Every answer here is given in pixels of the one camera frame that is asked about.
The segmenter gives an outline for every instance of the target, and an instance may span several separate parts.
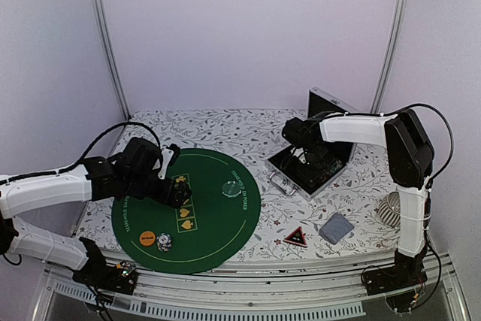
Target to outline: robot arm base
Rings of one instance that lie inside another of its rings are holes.
[[[138,278],[135,267],[127,262],[109,266],[94,241],[83,237],[80,238],[80,241],[85,246],[89,259],[80,270],[72,270],[74,272],[72,280],[89,285],[94,289],[132,295]]]
[[[428,277],[426,276],[422,260],[427,250],[428,248],[425,246],[421,253],[415,257],[408,257],[396,251],[394,266],[363,272],[361,280],[366,287],[368,295],[405,289],[426,282]]]

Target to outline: heart symbol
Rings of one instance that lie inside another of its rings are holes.
[[[183,229],[191,229],[192,228],[192,225],[193,223],[190,222],[190,221],[185,221],[181,226]]]
[[[189,213],[190,213],[190,210],[187,210],[187,209],[185,209],[185,208],[181,208],[181,209],[180,209],[180,216],[181,216],[182,218],[187,217],[187,215],[188,215]]]

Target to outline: orange poker chip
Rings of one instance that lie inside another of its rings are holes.
[[[152,231],[145,231],[140,237],[140,242],[142,246],[152,246],[156,242],[156,234]]]

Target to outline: case handle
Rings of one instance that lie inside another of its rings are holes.
[[[298,191],[298,188],[294,186],[294,187],[292,187],[292,191],[291,191],[291,192],[286,191],[286,190],[282,187],[282,185],[280,185],[280,184],[278,184],[278,183],[276,183],[276,182],[274,181],[274,177],[275,177],[276,175],[278,175],[278,173],[279,173],[279,172],[277,172],[277,171],[273,171],[273,172],[269,175],[269,182],[271,182],[271,184],[272,184],[274,187],[276,187],[284,196],[286,196],[286,197],[292,197],[292,196]]]

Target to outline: white poker chip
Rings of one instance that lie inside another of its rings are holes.
[[[168,252],[172,248],[172,238],[169,234],[167,233],[161,233],[157,237],[157,248],[159,248],[159,251],[161,252]]]

